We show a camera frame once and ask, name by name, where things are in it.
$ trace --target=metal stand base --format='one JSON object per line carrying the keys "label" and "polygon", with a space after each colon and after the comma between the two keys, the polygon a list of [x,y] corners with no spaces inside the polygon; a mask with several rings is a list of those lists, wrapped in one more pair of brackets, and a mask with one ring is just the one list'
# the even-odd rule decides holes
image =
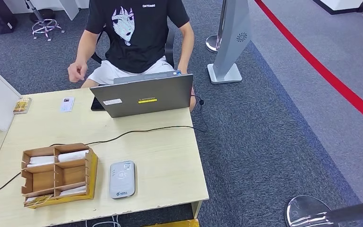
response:
{"label": "metal stand base", "polygon": [[218,39],[218,36],[217,35],[211,35],[205,41],[205,45],[207,46],[207,49],[209,51],[211,51],[212,53],[218,53],[218,50],[216,49],[217,39]]}
{"label": "metal stand base", "polygon": [[209,64],[207,68],[209,72],[209,77],[211,77],[211,83],[213,84],[240,82],[242,80],[242,75],[240,74],[240,71],[237,68],[236,64],[232,65],[232,67],[227,72],[226,76],[223,78],[216,77],[213,64]]}
{"label": "metal stand base", "polygon": [[[310,227],[315,223],[304,217],[323,212],[329,212],[330,208],[322,201],[308,195],[294,197],[285,210],[285,220],[288,227]],[[317,227],[339,227],[338,223],[316,224]]]}
{"label": "metal stand base", "polygon": [[54,19],[45,19],[45,20],[43,20],[43,22],[38,21],[31,28],[33,30],[34,39],[37,38],[37,36],[35,36],[36,33],[39,33],[39,34],[44,33],[48,41],[52,40],[48,36],[48,32],[54,30],[55,28],[62,30],[62,28],[59,26],[58,22]]}

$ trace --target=cardboard box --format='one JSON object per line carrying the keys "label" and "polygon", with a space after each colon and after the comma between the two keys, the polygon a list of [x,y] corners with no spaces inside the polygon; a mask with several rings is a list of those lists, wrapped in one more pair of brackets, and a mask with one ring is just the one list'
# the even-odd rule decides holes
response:
{"label": "cardboard box", "polygon": [[[60,154],[88,150],[84,159],[59,162]],[[54,156],[54,163],[27,167],[31,157]],[[82,143],[37,148],[23,152],[21,176],[26,179],[21,193],[26,198],[24,207],[37,207],[53,204],[93,199],[95,193],[96,168],[98,157],[94,151]],[[86,192],[62,195],[62,191],[86,186]],[[27,202],[27,198],[37,197]]]}
{"label": "cardboard box", "polygon": [[199,227],[198,219],[178,221],[166,224],[156,224],[154,226],[147,227]]}

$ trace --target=anime graphic print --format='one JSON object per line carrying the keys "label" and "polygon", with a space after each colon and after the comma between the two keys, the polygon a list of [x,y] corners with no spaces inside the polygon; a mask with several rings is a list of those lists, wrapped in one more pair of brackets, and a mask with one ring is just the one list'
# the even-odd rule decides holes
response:
{"label": "anime graphic print", "polygon": [[133,9],[127,11],[122,6],[120,10],[115,9],[112,15],[112,26],[116,34],[118,34],[125,42],[127,46],[130,46],[130,39],[134,33],[134,13]]}

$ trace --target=white shorts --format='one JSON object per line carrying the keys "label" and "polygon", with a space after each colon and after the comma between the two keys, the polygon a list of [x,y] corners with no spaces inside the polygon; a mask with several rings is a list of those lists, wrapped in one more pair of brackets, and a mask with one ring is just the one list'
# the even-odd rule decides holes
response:
{"label": "white shorts", "polygon": [[113,84],[113,79],[119,77],[131,77],[158,72],[169,72],[173,70],[173,67],[168,62],[166,62],[165,56],[156,61],[155,64],[153,64],[143,73],[131,73],[123,71],[112,65],[109,61],[105,60],[102,61],[101,66],[95,69],[88,78],[97,82],[98,84]]}

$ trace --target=person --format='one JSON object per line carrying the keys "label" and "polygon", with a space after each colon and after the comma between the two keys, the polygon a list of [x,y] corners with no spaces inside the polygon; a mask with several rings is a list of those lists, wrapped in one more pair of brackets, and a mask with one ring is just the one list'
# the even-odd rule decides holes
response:
{"label": "person", "polygon": [[[118,77],[172,71],[173,67],[164,56],[167,17],[183,36],[178,69],[186,74],[194,46],[194,32],[182,0],[90,0],[88,21],[77,57],[68,68],[69,80],[85,79],[87,60],[94,54],[98,35],[104,26],[113,32],[114,41],[105,54],[106,60],[88,76],[82,88],[112,84]],[[190,111],[195,103],[195,97],[191,96]]]}

